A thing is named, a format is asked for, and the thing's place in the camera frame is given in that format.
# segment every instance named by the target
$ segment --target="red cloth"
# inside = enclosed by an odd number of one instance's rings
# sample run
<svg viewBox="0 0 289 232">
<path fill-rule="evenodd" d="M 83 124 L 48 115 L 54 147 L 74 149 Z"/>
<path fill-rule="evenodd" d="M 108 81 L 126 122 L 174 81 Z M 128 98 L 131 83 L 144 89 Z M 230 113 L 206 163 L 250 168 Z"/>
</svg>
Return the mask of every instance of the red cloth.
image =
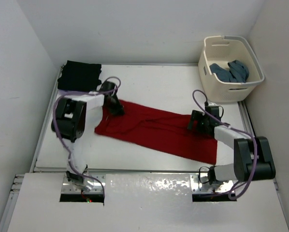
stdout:
<svg viewBox="0 0 289 232">
<path fill-rule="evenodd" d="M 123 100 L 120 102 L 125 114 L 113 116 L 104 107 L 102 121 L 95 128 L 95 133 L 191 160 L 216 163 L 217 141 L 188 130 L 190 115 L 157 110 Z"/>
</svg>

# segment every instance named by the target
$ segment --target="white panel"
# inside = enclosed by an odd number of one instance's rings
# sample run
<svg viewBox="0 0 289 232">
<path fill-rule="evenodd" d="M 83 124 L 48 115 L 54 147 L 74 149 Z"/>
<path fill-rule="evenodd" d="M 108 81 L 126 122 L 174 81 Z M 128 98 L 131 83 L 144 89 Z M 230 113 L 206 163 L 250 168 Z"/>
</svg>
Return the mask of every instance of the white panel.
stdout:
<svg viewBox="0 0 289 232">
<path fill-rule="evenodd" d="M 0 0 L 0 217 L 29 170 L 57 70 L 15 0 Z"/>
<path fill-rule="evenodd" d="M 233 149 L 235 139 L 250 139 L 251 137 L 231 130 L 225 126 L 218 126 L 214 128 L 214 138 Z"/>
<path fill-rule="evenodd" d="M 118 76 L 122 86 L 118 97 L 152 108 L 179 114 L 190 115 L 198 109 L 192 99 L 195 89 L 202 89 L 197 66 L 123 66 L 103 65 L 101 80 L 109 76 Z M 200 104 L 204 96 L 196 94 Z M 233 127 L 243 129 L 237 103 L 224 104 L 223 121 Z M 196 171 L 208 164 L 181 158 L 164 152 L 141 147 L 117 139 L 99 136 L 94 133 L 90 117 L 96 111 L 87 113 L 84 135 L 83 157 L 89 168 L 119 170 L 177 170 Z M 66 151 L 51 130 L 51 121 L 45 133 L 44 141 L 36 163 L 39 168 L 66 168 Z M 217 145 L 217 164 L 233 162 L 233 150 L 219 142 Z"/>
<path fill-rule="evenodd" d="M 195 63 L 203 39 L 247 36 L 264 0 L 18 0 L 51 59 Z"/>
<path fill-rule="evenodd" d="M 269 139 L 289 222 L 289 0 L 269 0 L 250 35 L 265 82 L 247 99 L 257 135 Z"/>
<path fill-rule="evenodd" d="M 62 180 L 26 174 L 8 232 L 288 231 L 271 180 L 237 202 L 193 203 L 186 175 L 107 175 L 105 206 L 60 203 Z"/>
</svg>

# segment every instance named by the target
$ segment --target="folded black garment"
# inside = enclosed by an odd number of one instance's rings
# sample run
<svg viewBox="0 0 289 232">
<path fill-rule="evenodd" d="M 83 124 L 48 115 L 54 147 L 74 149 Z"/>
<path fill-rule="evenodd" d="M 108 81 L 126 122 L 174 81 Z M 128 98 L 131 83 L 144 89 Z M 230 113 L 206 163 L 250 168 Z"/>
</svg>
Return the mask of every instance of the folded black garment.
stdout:
<svg viewBox="0 0 289 232">
<path fill-rule="evenodd" d="M 58 89 L 90 92 L 101 84 L 101 64 L 86 64 L 68 60 L 58 79 Z"/>
<path fill-rule="evenodd" d="M 212 73 L 215 73 L 220 81 L 231 82 L 231 83 L 245 83 L 249 77 L 249 69 L 247 66 L 238 61 L 234 60 L 233 62 L 227 63 L 230 68 L 229 71 L 221 68 L 217 64 L 210 65 L 210 70 Z"/>
</svg>

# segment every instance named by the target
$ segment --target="black cloth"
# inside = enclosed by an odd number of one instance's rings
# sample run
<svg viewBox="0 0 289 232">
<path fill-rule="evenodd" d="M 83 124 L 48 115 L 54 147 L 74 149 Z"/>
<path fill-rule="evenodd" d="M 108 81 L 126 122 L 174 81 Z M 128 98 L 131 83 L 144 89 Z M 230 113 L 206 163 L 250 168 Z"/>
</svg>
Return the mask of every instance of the black cloth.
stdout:
<svg viewBox="0 0 289 232">
<path fill-rule="evenodd" d="M 68 60 L 58 79 L 58 89 L 90 92 L 101 84 L 101 64 L 86 64 Z"/>
</svg>

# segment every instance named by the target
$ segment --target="red wire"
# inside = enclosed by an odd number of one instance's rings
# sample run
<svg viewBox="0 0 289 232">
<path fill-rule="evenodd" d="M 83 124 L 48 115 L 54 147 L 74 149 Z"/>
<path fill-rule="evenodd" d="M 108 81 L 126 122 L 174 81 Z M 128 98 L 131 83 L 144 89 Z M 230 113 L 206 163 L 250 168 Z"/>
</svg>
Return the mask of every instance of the red wire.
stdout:
<svg viewBox="0 0 289 232">
<path fill-rule="evenodd" d="M 82 192 L 82 191 L 81 191 L 81 196 L 82 196 L 82 198 L 85 199 L 85 200 L 88 199 L 88 197 L 86 197 L 85 195 L 83 195 L 83 192 Z"/>
</svg>

